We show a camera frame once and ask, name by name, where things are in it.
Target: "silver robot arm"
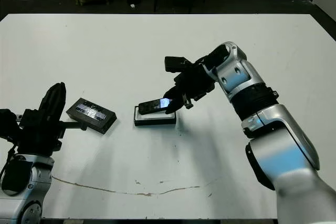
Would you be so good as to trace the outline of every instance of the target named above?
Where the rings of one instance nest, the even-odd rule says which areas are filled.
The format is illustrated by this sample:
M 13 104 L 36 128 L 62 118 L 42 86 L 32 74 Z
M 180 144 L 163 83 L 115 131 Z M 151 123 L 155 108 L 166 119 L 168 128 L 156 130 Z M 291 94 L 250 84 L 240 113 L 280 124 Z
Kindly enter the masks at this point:
M 208 79 L 198 80 L 201 90 L 193 89 L 197 85 L 190 83 L 192 75 L 202 76 L 201 67 L 218 82 L 242 120 L 245 135 L 252 138 L 245 151 L 258 181 L 276 192 L 279 223 L 336 223 L 336 192 L 318 176 L 314 146 L 236 44 L 225 42 L 194 64 L 181 61 L 183 67 L 167 58 L 166 70 L 181 72 L 174 79 L 176 86 L 165 94 L 173 98 L 168 112 L 182 103 L 191 108 L 190 98 L 198 100 L 213 89 Z

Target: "phone box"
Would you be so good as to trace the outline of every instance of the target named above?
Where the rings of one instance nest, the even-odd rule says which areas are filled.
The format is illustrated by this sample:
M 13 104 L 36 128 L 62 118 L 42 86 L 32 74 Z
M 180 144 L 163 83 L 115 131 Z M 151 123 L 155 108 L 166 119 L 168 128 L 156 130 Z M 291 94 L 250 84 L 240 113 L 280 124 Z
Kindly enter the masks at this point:
M 165 114 L 165 111 L 155 112 L 151 114 L 139 114 L 139 107 L 134 107 L 134 125 L 159 125 L 159 124 L 176 124 L 176 112 Z
M 85 124 L 87 127 L 104 134 L 115 122 L 117 116 L 113 111 L 105 109 L 88 100 L 80 98 L 67 110 L 70 118 Z

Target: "mobile phone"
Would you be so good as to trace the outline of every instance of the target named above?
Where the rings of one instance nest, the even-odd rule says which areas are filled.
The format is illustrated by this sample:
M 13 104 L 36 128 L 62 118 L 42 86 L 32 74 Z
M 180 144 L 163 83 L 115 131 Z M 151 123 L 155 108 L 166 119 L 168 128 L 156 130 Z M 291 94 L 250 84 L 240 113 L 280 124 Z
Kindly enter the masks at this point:
M 139 103 L 139 114 L 146 115 L 154 112 L 164 111 L 171 101 L 171 99 L 162 98 L 154 101 Z

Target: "scratch mark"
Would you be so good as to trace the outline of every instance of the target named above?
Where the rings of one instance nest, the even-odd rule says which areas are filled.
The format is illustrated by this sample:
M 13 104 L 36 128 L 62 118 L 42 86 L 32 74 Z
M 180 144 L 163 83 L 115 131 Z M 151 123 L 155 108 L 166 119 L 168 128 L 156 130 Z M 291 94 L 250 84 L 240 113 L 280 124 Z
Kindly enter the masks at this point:
M 146 196 L 146 197 L 151 197 L 152 195 L 168 194 L 168 193 L 171 193 L 173 191 L 178 191 L 178 190 L 187 190 L 187 189 L 192 189 L 192 188 L 201 188 L 201 186 L 188 186 L 188 187 L 181 187 L 181 188 L 171 189 L 171 190 L 168 190 L 168 191 L 164 191 L 162 193 L 127 193 L 127 192 L 124 192 L 124 191 L 113 191 L 113 190 L 108 190 L 108 189 L 99 188 L 99 187 L 82 185 L 82 184 L 79 184 L 79 183 L 72 183 L 72 182 L 69 182 L 69 181 L 57 178 L 55 176 L 52 176 L 52 177 L 53 177 L 53 179 L 58 180 L 60 182 L 68 184 L 68 185 L 79 186 L 79 187 L 84 187 L 84 188 L 90 188 L 90 189 L 100 190 L 100 191 L 107 191 L 108 193 L 113 193 L 113 194 L 140 195 L 140 196 Z
M 210 181 L 208 184 L 206 184 L 204 187 L 207 187 L 213 183 L 215 183 L 216 181 L 220 180 L 222 177 L 219 177 L 219 178 L 215 178 L 214 180 Z

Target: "label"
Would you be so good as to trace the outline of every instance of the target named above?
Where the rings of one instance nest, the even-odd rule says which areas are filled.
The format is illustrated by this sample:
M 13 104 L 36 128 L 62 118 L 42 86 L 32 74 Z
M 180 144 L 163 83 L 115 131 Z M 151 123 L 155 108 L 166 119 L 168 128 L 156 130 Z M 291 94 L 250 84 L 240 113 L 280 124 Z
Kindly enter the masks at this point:
M 84 115 L 87 115 L 97 121 L 103 121 L 106 118 L 106 115 L 101 113 L 102 107 L 95 105 L 91 102 L 80 103 L 76 106 L 76 110 Z

